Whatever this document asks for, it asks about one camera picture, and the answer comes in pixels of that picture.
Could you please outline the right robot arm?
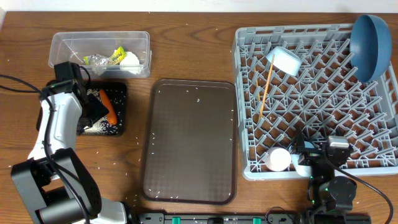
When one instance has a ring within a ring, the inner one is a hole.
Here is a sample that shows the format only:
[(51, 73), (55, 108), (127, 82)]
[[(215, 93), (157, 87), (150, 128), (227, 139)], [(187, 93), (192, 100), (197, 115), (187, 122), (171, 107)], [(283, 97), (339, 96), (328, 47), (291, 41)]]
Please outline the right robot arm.
[(335, 175), (335, 170), (348, 160), (353, 147), (341, 134), (328, 136), (319, 146), (305, 140), (297, 127), (292, 152), (299, 166), (309, 167), (307, 199), (313, 207), (302, 213), (300, 223), (346, 223), (345, 213), (353, 209), (357, 184)]

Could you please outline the orange carrot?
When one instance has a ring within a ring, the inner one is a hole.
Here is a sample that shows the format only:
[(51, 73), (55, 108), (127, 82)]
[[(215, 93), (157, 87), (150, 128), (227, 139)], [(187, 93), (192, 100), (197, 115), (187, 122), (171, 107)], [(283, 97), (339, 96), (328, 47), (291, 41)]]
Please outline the orange carrot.
[(116, 125), (118, 123), (118, 117), (114, 111), (114, 108), (111, 104), (110, 99), (108, 98), (106, 92), (102, 89), (99, 91), (99, 95), (102, 101), (102, 104), (108, 109), (108, 114), (106, 115), (106, 119), (110, 125)]

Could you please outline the yellow green snack wrapper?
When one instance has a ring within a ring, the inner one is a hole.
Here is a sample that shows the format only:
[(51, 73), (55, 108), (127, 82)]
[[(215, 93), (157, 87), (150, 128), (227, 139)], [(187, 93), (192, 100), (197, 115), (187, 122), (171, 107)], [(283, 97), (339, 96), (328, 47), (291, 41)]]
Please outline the yellow green snack wrapper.
[(83, 57), (83, 60), (85, 65), (93, 66), (92, 70), (97, 75), (102, 75), (108, 65), (119, 65), (126, 57), (127, 53), (124, 48), (119, 47), (109, 57), (100, 54), (93, 54)]

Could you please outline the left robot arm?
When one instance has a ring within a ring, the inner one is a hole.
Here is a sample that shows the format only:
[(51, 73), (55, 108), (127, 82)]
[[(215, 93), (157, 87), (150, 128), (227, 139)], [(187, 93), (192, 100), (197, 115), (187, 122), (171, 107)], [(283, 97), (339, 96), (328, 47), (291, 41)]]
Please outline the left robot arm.
[(34, 223), (128, 223), (125, 206), (103, 198), (78, 158), (76, 136), (82, 118), (99, 101), (77, 82), (58, 82), (39, 92), (41, 122), (25, 162), (15, 164), (12, 181)]

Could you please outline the pile of white rice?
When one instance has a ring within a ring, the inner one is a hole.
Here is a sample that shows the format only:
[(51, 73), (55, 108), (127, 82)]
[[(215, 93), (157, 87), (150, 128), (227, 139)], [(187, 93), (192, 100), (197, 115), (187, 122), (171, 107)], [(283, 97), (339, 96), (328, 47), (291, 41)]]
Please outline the pile of white rice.
[(89, 136), (120, 136), (124, 132), (124, 117), (126, 112), (126, 92), (124, 90), (105, 90), (114, 108), (118, 123), (110, 125), (106, 116), (97, 121), (90, 129), (86, 129), (83, 135)]

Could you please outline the pink cup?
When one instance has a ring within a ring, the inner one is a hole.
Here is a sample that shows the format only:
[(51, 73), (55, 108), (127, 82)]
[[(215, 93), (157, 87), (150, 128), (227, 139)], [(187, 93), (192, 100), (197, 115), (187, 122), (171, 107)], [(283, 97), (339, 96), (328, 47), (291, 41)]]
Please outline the pink cup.
[(274, 172), (286, 170), (291, 163), (291, 155), (288, 150), (283, 147), (272, 147), (268, 151), (265, 159), (266, 167)]

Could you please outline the dark blue plate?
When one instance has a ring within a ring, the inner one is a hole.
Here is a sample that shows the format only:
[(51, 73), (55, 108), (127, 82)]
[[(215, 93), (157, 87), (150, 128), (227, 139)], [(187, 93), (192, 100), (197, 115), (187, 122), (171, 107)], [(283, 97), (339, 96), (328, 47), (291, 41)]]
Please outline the dark blue plate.
[(363, 83), (377, 80), (388, 68), (392, 56), (392, 37), (387, 23), (380, 17), (365, 14), (355, 21), (349, 44), (354, 54), (351, 65), (355, 77)]

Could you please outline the light blue cup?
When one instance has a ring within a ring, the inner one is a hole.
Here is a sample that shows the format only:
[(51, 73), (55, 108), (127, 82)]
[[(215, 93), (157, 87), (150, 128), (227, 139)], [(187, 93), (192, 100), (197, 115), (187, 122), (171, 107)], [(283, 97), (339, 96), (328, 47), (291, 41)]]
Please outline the light blue cup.
[(310, 153), (315, 152), (317, 149), (312, 143), (308, 141), (305, 141), (305, 147), (306, 147), (305, 152), (301, 154), (296, 154), (294, 152), (294, 141), (293, 141), (291, 145), (288, 147), (288, 150), (290, 152), (292, 158), (292, 164), (296, 173), (298, 173), (298, 175), (302, 177), (310, 177), (312, 174), (312, 168), (310, 167), (310, 159), (308, 157), (310, 156)]

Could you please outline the white tissue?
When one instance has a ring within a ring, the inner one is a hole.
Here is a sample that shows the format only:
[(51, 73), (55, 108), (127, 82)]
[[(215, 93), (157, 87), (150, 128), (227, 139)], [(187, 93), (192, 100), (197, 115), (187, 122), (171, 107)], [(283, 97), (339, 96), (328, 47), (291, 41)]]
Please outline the white tissue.
[(140, 60), (132, 52), (126, 52), (126, 56), (121, 60), (119, 65), (122, 71), (132, 74), (140, 74), (142, 70)]

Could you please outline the light blue bowl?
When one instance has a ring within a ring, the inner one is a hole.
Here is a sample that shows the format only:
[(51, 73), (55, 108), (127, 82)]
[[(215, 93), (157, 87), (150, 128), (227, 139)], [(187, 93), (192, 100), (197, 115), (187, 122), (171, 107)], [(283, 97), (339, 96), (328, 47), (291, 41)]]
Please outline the light blue bowl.
[(291, 76), (296, 76), (301, 67), (301, 59), (286, 48), (274, 47), (267, 55), (266, 59), (273, 63), (275, 67)]

